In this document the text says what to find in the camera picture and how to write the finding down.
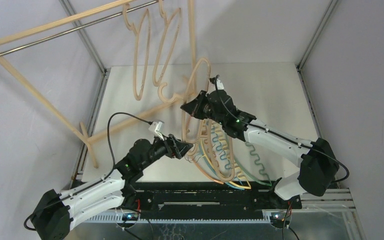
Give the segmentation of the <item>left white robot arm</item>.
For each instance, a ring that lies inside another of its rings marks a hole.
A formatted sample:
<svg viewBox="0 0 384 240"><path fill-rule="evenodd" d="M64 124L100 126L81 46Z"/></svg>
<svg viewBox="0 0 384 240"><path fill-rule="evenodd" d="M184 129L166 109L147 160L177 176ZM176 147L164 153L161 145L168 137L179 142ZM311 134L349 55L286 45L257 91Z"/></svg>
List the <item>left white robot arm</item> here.
<svg viewBox="0 0 384 240"><path fill-rule="evenodd" d="M143 176L144 169L162 157L182 159L192 143L175 138L137 140L126 156L101 177L69 190L45 192L33 212L26 218L27 230L38 233L42 240L62 240L84 221L106 210L133 207L137 196L132 186Z"/></svg>

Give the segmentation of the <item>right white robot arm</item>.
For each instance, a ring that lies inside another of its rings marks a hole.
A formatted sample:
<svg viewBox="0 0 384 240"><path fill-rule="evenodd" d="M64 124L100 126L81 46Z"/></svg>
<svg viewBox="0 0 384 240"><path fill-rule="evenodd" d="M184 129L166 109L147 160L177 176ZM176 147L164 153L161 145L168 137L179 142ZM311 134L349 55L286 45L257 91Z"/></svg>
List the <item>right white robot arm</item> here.
<svg viewBox="0 0 384 240"><path fill-rule="evenodd" d="M275 208L282 208L289 199L304 193L322 197L335 181L339 163L326 140L307 140L270 128L256 116L238 109L224 90L202 90L180 108L195 119L220 124L229 137L265 147L299 168L274 185L269 203Z"/></svg>

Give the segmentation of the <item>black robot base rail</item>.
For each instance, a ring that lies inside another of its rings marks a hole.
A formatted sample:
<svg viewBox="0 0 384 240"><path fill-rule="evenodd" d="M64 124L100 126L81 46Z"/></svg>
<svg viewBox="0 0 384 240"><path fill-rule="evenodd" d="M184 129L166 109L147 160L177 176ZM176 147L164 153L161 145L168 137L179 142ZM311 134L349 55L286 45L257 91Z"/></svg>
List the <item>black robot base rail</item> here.
<svg viewBox="0 0 384 240"><path fill-rule="evenodd" d="M264 212L302 209L299 196L283 200L266 184L252 181L250 189L236 189L215 182L136 182L133 195L123 203L110 195L97 214L113 211L152 221L232 222L262 220Z"/></svg>

